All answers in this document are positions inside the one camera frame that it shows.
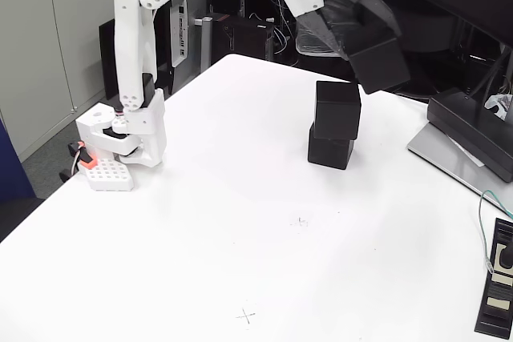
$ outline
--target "table surface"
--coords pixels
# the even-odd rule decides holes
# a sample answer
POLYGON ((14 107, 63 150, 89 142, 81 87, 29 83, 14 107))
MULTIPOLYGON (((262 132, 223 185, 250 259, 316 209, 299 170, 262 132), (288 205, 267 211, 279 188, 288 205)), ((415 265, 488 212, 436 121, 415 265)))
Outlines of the table surface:
POLYGON ((426 105, 362 92, 338 171, 306 160, 317 80, 230 55, 132 192, 66 183, 0 243, 0 340, 491 340, 479 197, 406 149, 426 105))

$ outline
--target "white 3d-printed part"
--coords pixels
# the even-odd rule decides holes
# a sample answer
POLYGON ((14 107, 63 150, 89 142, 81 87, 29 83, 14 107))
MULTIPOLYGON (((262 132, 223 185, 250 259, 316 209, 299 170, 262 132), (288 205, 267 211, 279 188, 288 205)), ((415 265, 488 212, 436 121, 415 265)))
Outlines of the white 3d-printed part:
POLYGON ((80 168, 95 191, 130 191, 134 188, 127 166, 114 159, 98 159, 98 165, 91 170, 82 165, 80 168))

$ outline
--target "gray cabinet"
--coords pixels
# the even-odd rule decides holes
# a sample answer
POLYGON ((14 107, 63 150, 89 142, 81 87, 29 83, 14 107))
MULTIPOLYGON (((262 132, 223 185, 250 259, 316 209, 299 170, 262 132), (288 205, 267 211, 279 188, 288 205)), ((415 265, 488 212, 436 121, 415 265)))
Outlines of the gray cabinet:
POLYGON ((23 161, 103 96, 114 0, 1 0, 0 116, 23 161))
POLYGON ((0 111, 21 155, 44 141, 71 113, 72 103, 52 0, 1 3, 0 111))

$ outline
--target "monitor stand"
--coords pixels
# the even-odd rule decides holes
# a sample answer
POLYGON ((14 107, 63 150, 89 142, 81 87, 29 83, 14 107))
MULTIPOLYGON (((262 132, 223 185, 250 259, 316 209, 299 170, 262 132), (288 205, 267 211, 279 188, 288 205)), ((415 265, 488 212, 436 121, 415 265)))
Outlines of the monitor stand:
MULTIPOLYGON (((513 211, 513 183, 504 182, 486 166, 479 167, 447 135, 431 123, 427 123, 412 139, 408 144, 408 150, 479 195, 485 190, 492 190, 503 205, 513 211)), ((492 196, 486 195, 486 199, 495 206, 499 206, 492 196)))

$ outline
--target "stacked black cubes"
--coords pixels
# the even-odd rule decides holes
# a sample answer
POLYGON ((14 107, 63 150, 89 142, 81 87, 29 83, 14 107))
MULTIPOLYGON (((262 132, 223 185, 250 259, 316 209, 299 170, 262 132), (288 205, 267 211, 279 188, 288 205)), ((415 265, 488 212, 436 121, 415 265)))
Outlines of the stacked black cubes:
POLYGON ((358 137, 361 111, 356 83, 317 82, 308 161, 345 170, 358 137))

